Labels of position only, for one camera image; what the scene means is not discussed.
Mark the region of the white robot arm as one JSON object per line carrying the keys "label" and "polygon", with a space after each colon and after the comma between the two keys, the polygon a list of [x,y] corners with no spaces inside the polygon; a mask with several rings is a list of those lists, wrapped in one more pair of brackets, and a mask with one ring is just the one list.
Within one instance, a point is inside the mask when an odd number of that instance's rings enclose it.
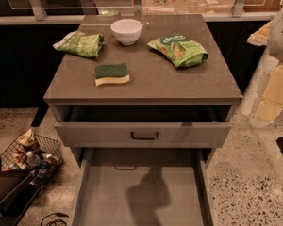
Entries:
{"label": "white robot arm", "polygon": [[256,46],[266,45],[269,55],[279,61],[269,75],[255,112],[257,119],[272,122],[283,110],[283,7],[270,22],[253,33],[247,42]]}

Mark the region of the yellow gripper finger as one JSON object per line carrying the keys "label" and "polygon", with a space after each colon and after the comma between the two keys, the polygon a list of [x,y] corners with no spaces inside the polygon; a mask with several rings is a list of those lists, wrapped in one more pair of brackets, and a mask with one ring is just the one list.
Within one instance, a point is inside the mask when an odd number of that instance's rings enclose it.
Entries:
{"label": "yellow gripper finger", "polygon": [[283,110],[283,64],[271,73],[261,96],[255,117],[266,122],[274,121]]}
{"label": "yellow gripper finger", "polygon": [[271,23],[272,22],[268,22],[255,33],[251,34],[247,39],[247,42],[256,46],[267,45],[270,36]]}

